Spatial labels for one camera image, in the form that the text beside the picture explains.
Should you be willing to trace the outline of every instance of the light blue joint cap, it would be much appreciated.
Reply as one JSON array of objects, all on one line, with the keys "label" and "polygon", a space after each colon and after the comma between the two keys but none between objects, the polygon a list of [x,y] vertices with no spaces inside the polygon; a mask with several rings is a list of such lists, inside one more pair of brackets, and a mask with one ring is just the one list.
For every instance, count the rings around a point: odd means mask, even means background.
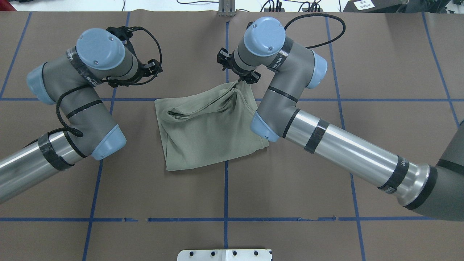
[{"label": "light blue joint cap", "polygon": [[327,61],[313,50],[311,51],[314,54],[314,71],[311,81],[308,86],[306,86],[308,89],[313,89],[318,86],[322,79],[324,79],[325,73],[327,72]]},{"label": "light blue joint cap", "polygon": [[47,93],[47,90],[45,90],[44,78],[42,75],[44,65],[45,63],[32,70],[32,72],[28,73],[26,77],[26,82],[31,92],[35,96],[37,96],[39,101],[45,104],[52,105],[55,104],[55,102],[52,100],[52,98],[50,98],[50,96]]},{"label": "light blue joint cap", "polygon": [[250,129],[258,134],[259,136],[272,141],[276,142],[280,137],[277,135],[261,118],[258,112],[255,112],[255,116],[253,116],[253,120],[251,121]]},{"label": "light blue joint cap", "polygon": [[285,42],[285,29],[279,20],[273,17],[257,19],[245,31],[245,47],[254,55],[271,56],[280,51]]},{"label": "light blue joint cap", "polygon": [[92,157],[102,160],[126,145],[126,137],[119,125],[114,126],[92,152]]},{"label": "light blue joint cap", "polygon": [[101,28],[83,32],[77,39],[76,51],[88,67],[98,70],[115,68],[126,54],[120,39]]}]

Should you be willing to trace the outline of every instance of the brown table surface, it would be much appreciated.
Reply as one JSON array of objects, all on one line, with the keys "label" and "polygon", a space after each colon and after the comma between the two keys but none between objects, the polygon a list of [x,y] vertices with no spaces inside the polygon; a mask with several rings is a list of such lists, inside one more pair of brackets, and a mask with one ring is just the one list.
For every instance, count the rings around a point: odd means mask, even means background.
[{"label": "brown table surface", "polygon": [[[266,13],[283,24],[295,13]],[[345,35],[315,51],[329,69],[298,107],[415,163],[435,165],[464,118],[464,15],[339,13]],[[93,27],[143,26],[163,73],[96,88],[127,138],[0,205],[0,260],[176,260],[182,249],[270,248],[274,260],[462,260],[464,224],[421,217],[373,185],[280,139],[252,155],[168,172],[156,98],[237,79],[216,63],[263,13],[0,13],[0,158],[60,127],[26,75]],[[324,18],[292,24],[303,45],[335,37]],[[143,62],[157,58],[136,32]],[[272,78],[252,85],[257,102]]]}]

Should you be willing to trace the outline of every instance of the blue tape line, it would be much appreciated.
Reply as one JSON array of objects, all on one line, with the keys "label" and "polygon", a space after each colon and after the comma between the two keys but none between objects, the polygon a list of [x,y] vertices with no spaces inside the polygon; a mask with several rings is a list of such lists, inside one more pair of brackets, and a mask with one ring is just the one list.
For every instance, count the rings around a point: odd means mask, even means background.
[{"label": "blue tape line", "polygon": [[92,218],[92,222],[123,222],[124,219],[119,218]]},{"label": "blue tape line", "polygon": [[[162,98],[114,98],[114,101],[156,101]],[[113,98],[102,98],[102,101],[112,101]]]},{"label": "blue tape line", "polygon": [[430,49],[432,50],[433,59],[435,60],[435,64],[437,65],[438,73],[440,74],[441,83],[443,84],[443,87],[444,87],[445,93],[446,93],[446,97],[448,98],[448,102],[450,103],[450,108],[451,108],[451,111],[453,113],[454,121],[456,122],[456,126],[459,127],[458,117],[456,116],[456,112],[454,111],[453,102],[451,102],[451,96],[450,96],[450,93],[448,91],[448,87],[446,86],[445,78],[443,77],[443,73],[441,71],[440,63],[438,62],[437,55],[435,53],[435,49],[433,48],[432,39],[430,38],[429,27],[427,26],[427,20],[425,19],[425,13],[424,12],[422,12],[422,20],[424,21],[425,32],[427,34],[427,39],[429,40]]},{"label": "blue tape line", "polygon": [[[229,51],[229,22],[226,22],[226,50]],[[229,69],[225,70],[226,72],[226,83],[229,82]]]},{"label": "blue tape line", "polygon": [[427,216],[363,216],[363,217],[339,217],[339,221],[394,221],[394,220],[436,220]]},{"label": "blue tape line", "polygon": [[223,217],[151,217],[148,222],[222,222]]},{"label": "blue tape line", "polygon": [[16,56],[18,55],[19,48],[21,47],[21,43],[23,42],[23,38],[24,38],[24,35],[26,33],[27,26],[29,25],[29,21],[31,20],[31,16],[32,16],[32,12],[29,12],[29,16],[27,17],[26,24],[24,25],[23,33],[21,34],[21,37],[20,37],[20,39],[18,41],[18,45],[16,46],[16,50],[14,51],[13,59],[11,59],[10,68],[8,68],[8,72],[6,73],[5,81],[3,82],[3,86],[2,86],[1,91],[0,91],[0,98],[2,98],[3,92],[5,92],[6,83],[8,82],[8,78],[10,78],[11,70],[13,69],[13,65],[14,65],[14,62],[16,60]]},{"label": "blue tape line", "polygon": [[113,108],[114,108],[114,105],[115,105],[116,91],[117,91],[117,88],[114,88],[113,89],[113,97],[111,97],[111,105],[110,105],[110,114],[111,115],[113,115]]},{"label": "blue tape line", "polygon": [[[329,19],[326,17],[325,18],[325,26],[327,28],[327,37],[329,40],[331,40],[330,37],[330,29],[329,29]],[[340,120],[342,122],[342,129],[345,130],[345,119],[343,118],[343,112],[342,112],[342,99],[340,96],[340,90],[338,88],[338,79],[337,79],[337,72],[335,69],[335,59],[334,59],[334,51],[332,48],[332,43],[329,43],[329,49],[330,49],[330,58],[332,59],[332,70],[334,71],[334,81],[335,81],[335,90],[337,92],[337,99],[338,99],[338,110],[340,111]],[[356,214],[356,226],[358,228],[358,237],[359,237],[359,246],[361,249],[361,258],[362,261],[366,261],[366,254],[364,251],[364,241],[362,239],[362,230],[361,230],[361,222],[359,221],[359,211],[358,211],[358,200],[356,198],[356,188],[354,187],[354,180],[353,180],[353,174],[350,173],[350,178],[351,178],[351,194],[353,197],[353,203],[354,203],[354,212]]]},{"label": "blue tape line", "polygon": [[[325,26],[327,28],[327,38],[330,41],[332,38],[330,36],[329,19],[327,17],[325,18]],[[334,73],[335,91],[337,92],[337,101],[338,101],[338,110],[340,112],[340,120],[342,121],[342,128],[345,129],[345,119],[343,118],[342,100],[340,97],[340,90],[338,88],[337,70],[335,69],[334,50],[332,48],[332,43],[329,43],[329,50],[330,50],[330,59],[332,60],[332,71]]]},{"label": "blue tape line", "polygon": [[[114,101],[156,101],[162,98],[114,98]],[[1,98],[2,101],[38,101],[37,98]],[[101,98],[102,101],[112,101],[113,98]],[[448,102],[448,99],[414,99],[414,98],[341,98],[342,102]],[[301,98],[300,102],[336,102],[337,98]],[[451,99],[452,102],[464,102],[464,99]]]},{"label": "blue tape line", "polygon": [[229,217],[229,222],[306,222],[306,221],[335,221],[336,217],[319,217],[318,219],[306,219],[301,217]]},{"label": "blue tape line", "polygon": [[90,218],[68,217],[0,217],[0,222],[88,222]]},{"label": "blue tape line", "polygon": [[102,176],[102,169],[103,169],[103,160],[100,161],[100,165],[98,167],[97,182],[95,184],[95,191],[93,193],[92,208],[90,210],[90,220],[89,220],[89,226],[87,227],[87,236],[85,238],[84,253],[82,254],[82,261],[85,261],[87,259],[87,250],[89,249],[90,235],[92,233],[92,223],[93,223],[93,217],[95,214],[95,205],[97,204],[98,188],[100,187],[100,178]]},{"label": "blue tape line", "polygon": [[344,102],[447,102],[447,99],[342,98]]},{"label": "blue tape line", "polygon": [[[395,221],[395,220],[436,220],[427,216],[343,216],[319,217],[318,219],[305,219],[301,217],[198,217],[198,218],[149,218],[149,222],[310,222],[310,221]],[[0,217],[0,222],[138,222],[130,217]]]},{"label": "blue tape line", "polygon": [[224,249],[228,249],[228,225],[229,217],[229,161],[226,160],[224,167]]},{"label": "blue tape line", "polygon": [[2,101],[38,101],[37,98],[1,98]]},{"label": "blue tape line", "polygon": [[[229,22],[226,22],[226,50],[229,51]],[[229,82],[229,69],[226,69],[226,83]],[[229,161],[225,161],[224,167],[224,249],[229,248],[227,218],[229,217]]]},{"label": "blue tape line", "polygon": [[130,12],[127,12],[126,26],[129,27]]},{"label": "blue tape line", "polygon": [[366,253],[364,251],[364,241],[362,239],[361,222],[359,218],[358,200],[356,198],[356,188],[354,187],[353,174],[350,173],[349,175],[351,179],[351,193],[353,194],[354,214],[356,215],[356,226],[358,228],[359,246],[361,248],[361,258],[362,258],[362,261],[366,261]]}]

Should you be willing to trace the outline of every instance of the grid of blue tape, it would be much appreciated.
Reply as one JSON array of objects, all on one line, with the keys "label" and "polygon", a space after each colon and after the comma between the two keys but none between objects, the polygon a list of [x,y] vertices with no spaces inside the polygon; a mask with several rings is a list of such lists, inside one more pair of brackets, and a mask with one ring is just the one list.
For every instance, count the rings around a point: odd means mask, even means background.
[{"label": "grid of blue tape", "polygon": [[[21,34],[21,37],[18,41],[18,45],[16,47],[16,50],[14,52],[12,61],[10,63],[10,67],[7,71],[5,80],[3,82],[2,88],[0,90],[0,101],[38,101],[36,98],[3,98],[3,93],[5,91],[6,84],[8,82],[8,78],[10,76],[11,70],[13,68],[14,62],[16,60],[16,57],[18,55],[19,48],[21,46],[22,40],[24,38],[24,35],[26,33],[27,27],[29,25],[29,22],[31,20],[32,12],[29,13],[26,24],[24,26],[23,32]],[[126,26],[129,26],[129,19],[130,19],[130,12],[127,14],[126,18]],[[328,18],[326,19],[326,28],[327,28],[327,37],[328,39],[331,39],[330,36],[330,29],[329,29],[329,20]],[[333,69],[333,77],[334,77],[334,82],[335,82],[335,89],[336,89],[336,94],[337,98],[302,98],[299,99],[300,101],[331,101],[331,102],[337,102],[338,107],[339,107],[339,113],[340,113],[340,119],[341,119],[341,124],[342,128],[345,129],[345,123],[344,123],[344,118],[343,118],[343,111],[342,111],[342,102],[448,102],[454,117],[454,120],[456,122],[456,125],[459,126],[459,121],[456,116],[456,112],[454,110],[454,106],[452,102],[463,102],[464,99],[452,99],[450,97],[448,88],[446,86],[445,79],[443,77],[443,73],[441,71],[440,64],[438,62],[435,50],[433,48],[432,40],[430,38],[428,26],[427,26],[427,21],[425,18],[425,14],[422,13],[422,19],[424,22],[424,27],[425,31],[427,34],[427,39],[430,44],[431,52],[433,55],[433,58],[435,60],[437,70],[439,72],[443,87],[445,89],[445,93],[447,98],[446,99],[413,99],[413,98],[404,98],[404,99],[394,99],[394,98],[341,98],[340,96],[340,90],[338,87],[338,78],[336,74],[336,69],[335,69],[335,58],[334,58],[334,52],[333,52],[333,47],[332,44],[329,44],[329,49],[330,49],[330,58],[331,58],[331,64],[332,64],[332,69]],[[226,49],[229,49],[229,22],[226,22],[226,43],[225,43]],[[226,74],[226,82],[229,82],[229,70],[226,69],[225,71]],[[113,113],[113,108],[114,108],[114,103],[115,101],[154,101],[156,98],[116,98],[116,89],[113,90],[113,95],[111,98],[102,98],[103,101],[110,101],[110,114]],[[95,185],[95,190],[94,190],[94,196],[93,196],[93,201],[92,201],[92,207],[90,211],[90,216],[89,218],[39,218],[39,217],[0,217],[0,222],[88,222],[88,229],[87,229],[87,235],[85,239],[85,245],[84,245],[84,252],[83,252],[83,257],[82,260],[86,260],[87,257],[87,251],[89,248],[90,244],[90,236],[92,232],[92,224],[94,222],[137,222],[137,220],[132,219],[132,218],[95,218],[95,207],[97,203],[97,196],[98,196],[98,189],[100,186],[100,179],[101,179],[101,174],[102,174],[102,169],[103,169],[103,160],[100,161],[99,168],[98,168],[98,174],[97,174],[97,181]],[[355,211],[355,217],[320,217],[316,220],[312,219],[303,219],[300,217],[229,217],[228,216],[228,175],[229,175],[229,163],[228,161],[225,161],[225,176],[224,176],[224,217],[205,217],[205,218],[148,218],[148,222],[224,222],[224,248],[228,248],[228,222],[330,222],[330,221],[351,221],[351,222],[356,222],[357,228],[358,228],[358,236],[359,236],[359,243],[360,243],[360,250],[361,250],[361,258],[363,261],[366,260],[365,257],[365,251],[364,251],[364,244],[363,244],[363,239],[362,239],[362,229],[361,229],[361,221],[399,221],[399,220],[433,220],[432,218],[429,217],[424,217],[424,216],[377,216],[377,217],[361,217],[359,216],[359,211],[358,211],[358,204],[357,204],[357,198],[356,198],[356,189],[355,189],[355,184],[353,180],[353,174],[350,173],[350,178],[351,178],[351,189],[352,189],[352,196],[353,196],[353,202],[354,202],[354,211]]]}]

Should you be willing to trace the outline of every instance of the black cable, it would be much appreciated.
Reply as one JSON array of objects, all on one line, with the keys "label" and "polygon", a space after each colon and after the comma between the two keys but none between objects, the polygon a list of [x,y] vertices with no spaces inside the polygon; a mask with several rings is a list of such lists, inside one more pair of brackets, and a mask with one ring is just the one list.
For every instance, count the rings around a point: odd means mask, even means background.
[{"label": "black cable", "polygon": [[190,4],[196,4],[196,3],[219,3],[217,1],[195,1],[195,2],[188,2],[188,3],[182,3],[182,2],[179,2],[179,0],[176,0],[179,4],[183,4],[183,5],[190,5]]},{"label": "black cable", "polygon": [[315,12],[315,13],[320,12],[321,11],[321,6],[319,5],[319,2],[321,2],[321,0],[319,0],[318,2],[316,2],[316,0],[314,0],[311,7],[306,11],[307,12]]},{"label": "black cable", "polygon": [[338,40],[346,31],[346,25],[345,25],[345,21],[343,21],[340,17],[337,17],[337,16],[334,16],[334,15],[331,15],[331,14],[326,14],[326,13],[308,13],[308,14],[303,14],[303,15],[300,15],[300,16],[297,16],[295,18],[293,18],[292,20],[290,20],[284,27],[285,30],[287,30],[287,28],[289,27],[289,25],[291,25],[293,22],[295,22],[296,20],[298,19],[301,19],[301,18],[306,18],[306,17],[311,17],[311,16],[323,16],[323,17],[328,17],[328,18],[332,18],[332,19],[335,19],[337,21],[339,21],[341,24],[342,24],[342,27],[343,27],[343,30],[342,32],[337,35],[337,37],[333,38],[332,40],[329,40],[325,43],[321,43],[321,44],[318,44],[318,45],[315,45],[315,46],[308,46],[306,48],[310,49],[310,48],[315,48],[315,47],[319,47],[319,46],[324,46],[324,45],[327,45],[329,43],[332,43],[336,40]]},{"label": "black cable", "polygon": [[[158,64],[158,68],[156,68],[156,72],[147,81],[144,81],[142,83],[131,83],[131,82],[127,82],[127,81],[117,80],[117,83],[119,85],[129,85],[129,86],[131,86],[131,85],[132,86],[144,85],[144,84],[147,84],[147,83],[151,82],[156,77],[156,75],[158,74],[158,72],[159,72],[159,70],[161,68],[161,64],[163,63],[163,55],[161,53],[161,46],[160,46],[160,43],[158,42],[158,40],[156,40],[156,38],[147,29],[145,29],[143,27],[140,27],[140,26],[128,27],[128,30],[129,30],[129,32],[135,32],[135,31],[139,31],[139,30],[145,31],[153,39],[153,41],[155,41],[156,46],[158,47],[158,52],[160,53],[160,62]],[[112,80],[108,80],[108,79],[102,80],[102,82],[109,82],[109,81],[112,81]]]},{"label": "black cable", "polygon": [[[91,87],[90,85],[83,85],[83,86],[79,86],[77,88],[74,88],[74,89],[71,89],[71,90],[68,90],[66,91],[65,93],[63,93],[59,98],[58,98],[58,101],[56,103],[56,106],[55,106],[55,112],[56,112],[56,115],[58,117],[58,121],[61,123],[61,125],[63,125],[63,128],[58,128],[58,129],[55,129],[55,130],[52,130],[50,132],[47,132],[47,135],[51,135],[53,133],[57,133],[57,132],[60,132],[60,131],[67,131],[69,133],[71,133],[72,135],[74,136],[77,136],[77,137],[82,137],[84,136],[84,134],[76,129],[76,128],[71,128],[70,126],[68,126],[68,124],[66,124],[66,122],[63,120],[63,118],[61,117],[61,113],[60,113],[60,106],[61,106],[61,101],[69,94],[75,92],[75,91],[79,91],[83,88],[87,88],[87,87]],[[27,147],[29,145],[31,145],[32,143],[38,141],[39,139],[35,139],[33,140],[32,142],[30,142],[28,145],[24,146]]]},{"label": "black cable", "polygon": [[304,3],[304,2],[301,2],[301,1],[293,1],[293,0],[284,0],[284,1],[287,1],[287,2],[294,2],[294,3]]},{"label": "black cable", "polygon": [[298,9],[298,12],[301,11],[301,8],[304,6],[304,4],[308,4],[308,10],[309,10],[309,5],[310,5],[311,3],[309,3],[309,2],[303,2],[303,3],[300,5],[300,8]]},{"label": "black cable", "polygon": [[267,3],[269,3],[269,11],[271,11],[271,2],[274,4],[274,0],[267,0],[264,4],[263,7],[261,7],[260,12],[264,10],[264,7],[266,6]]}]

